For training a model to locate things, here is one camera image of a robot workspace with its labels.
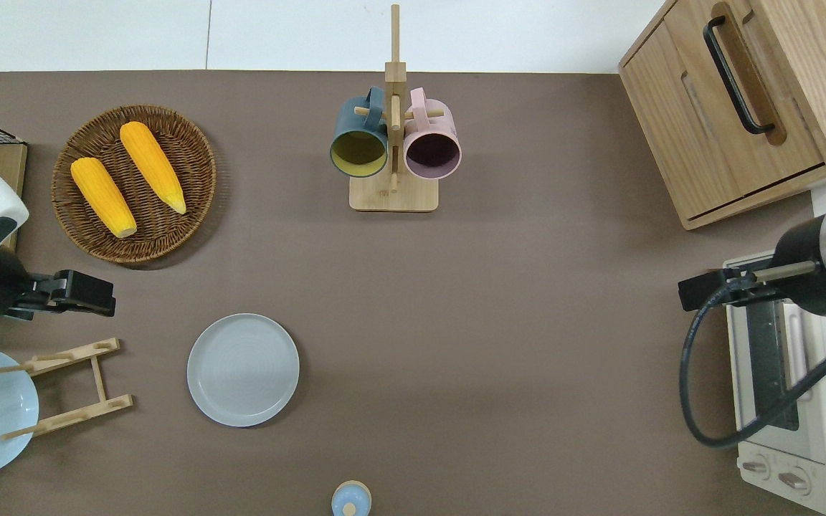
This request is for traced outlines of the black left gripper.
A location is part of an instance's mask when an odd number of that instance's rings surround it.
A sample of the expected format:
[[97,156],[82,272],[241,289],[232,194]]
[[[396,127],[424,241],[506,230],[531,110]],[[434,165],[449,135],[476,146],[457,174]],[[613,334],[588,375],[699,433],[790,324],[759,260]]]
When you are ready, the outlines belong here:
[[[30,274],[16,290],[19,296],[9,307],[10,319],[32,320],[35,313],[66,311],[114,316],[117,307],[112,283],[75,270]],[[58,291],[65,293],[67,303]]]

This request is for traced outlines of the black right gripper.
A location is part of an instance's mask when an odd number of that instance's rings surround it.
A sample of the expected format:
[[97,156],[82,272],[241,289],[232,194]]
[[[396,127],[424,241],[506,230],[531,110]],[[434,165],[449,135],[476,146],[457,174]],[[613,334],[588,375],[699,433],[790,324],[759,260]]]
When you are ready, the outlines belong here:
[[680,304],[685,312],[721,306],[744,307],[760,302],[778,300],[778,290],[766,282],[751,279],[745,285],[737,285],[728,293],[726,282],[735,283],[738,278],[753,277],[758,271],[770,268],[771,262],[744,262],[728,265],[724,269],[709,269],[705,273],[680,281]]

